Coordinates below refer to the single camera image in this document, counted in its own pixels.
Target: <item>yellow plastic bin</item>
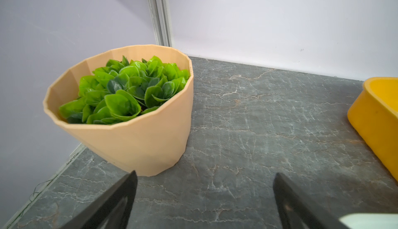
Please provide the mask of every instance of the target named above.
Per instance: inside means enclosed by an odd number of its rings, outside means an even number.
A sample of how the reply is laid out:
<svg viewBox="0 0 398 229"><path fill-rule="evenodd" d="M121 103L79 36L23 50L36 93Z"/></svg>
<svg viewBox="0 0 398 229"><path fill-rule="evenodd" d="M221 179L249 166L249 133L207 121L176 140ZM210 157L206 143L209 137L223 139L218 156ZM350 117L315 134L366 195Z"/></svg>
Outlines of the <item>yellow plastic bin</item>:
<svg viewBox="0 0 398 229"><path fill-rule="evenodd" d="M348 120L398 180L398 78L366 80Z"/></svg>

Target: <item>gray marble surface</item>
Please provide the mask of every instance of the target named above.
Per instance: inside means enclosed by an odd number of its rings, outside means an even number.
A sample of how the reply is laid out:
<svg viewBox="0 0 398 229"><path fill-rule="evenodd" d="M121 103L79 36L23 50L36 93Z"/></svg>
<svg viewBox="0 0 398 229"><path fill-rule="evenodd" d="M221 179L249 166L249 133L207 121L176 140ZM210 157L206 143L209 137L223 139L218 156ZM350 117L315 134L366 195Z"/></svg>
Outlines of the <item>gray marble surface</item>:
<svg viewBox="0 0 398 229"><path fill-rule="evenodd" d="M396 181L347 120L361 82L192 61L186 151L138 178L129 228L281 228L276 172L335 216L398 213ZM57 228L125 174L86 149L13 228Z"/></svg>

